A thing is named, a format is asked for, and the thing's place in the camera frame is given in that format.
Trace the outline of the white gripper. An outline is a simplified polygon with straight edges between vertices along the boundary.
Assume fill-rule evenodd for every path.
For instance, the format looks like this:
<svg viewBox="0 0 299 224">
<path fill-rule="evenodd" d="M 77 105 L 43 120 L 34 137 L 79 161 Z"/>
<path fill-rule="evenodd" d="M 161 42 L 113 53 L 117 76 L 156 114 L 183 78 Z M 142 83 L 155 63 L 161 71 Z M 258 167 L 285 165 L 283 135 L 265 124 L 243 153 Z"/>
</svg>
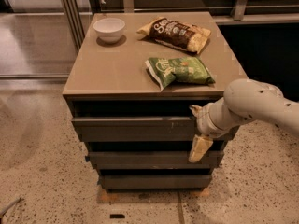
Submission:
<svg viewBox="0 0 299 224">
<path fill-rule="evenodd" d="M 196 135 L 192 140 L 192 150 L 189 155 L 189 162 L 199 162 L 208 152 L 213 144 L 212 139 L 219 138 L 228 132 L 229 129 L 223 130 L 217 127 L 210 117 L 210 105 L 201 107 L 199 105 L 190 105 L 189 109 L 197 117 L 197 128 L 203 135 Z"/>
</svg>

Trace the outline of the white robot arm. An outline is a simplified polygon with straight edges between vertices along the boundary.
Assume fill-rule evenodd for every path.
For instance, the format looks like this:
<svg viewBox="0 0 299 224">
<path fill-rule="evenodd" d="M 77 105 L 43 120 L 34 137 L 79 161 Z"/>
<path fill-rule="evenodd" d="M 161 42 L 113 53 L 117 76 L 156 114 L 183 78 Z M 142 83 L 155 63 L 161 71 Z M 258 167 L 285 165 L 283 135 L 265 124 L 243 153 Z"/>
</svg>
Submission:
<svg viewBox="0 0 299 224">
<path fill-rule="evenodd" d="M 191 163 L 204 157 L 214 139 L 254 120 L 268 122 L 294 136 L 299 135 L 299 103 L 286 99 L 278 87 L 252 79 L 234 80 L 220 100 L 203 107 L 191 105 L 190 110 L 196 117 L 200 133 L 192 141 Z"/>
</svg>

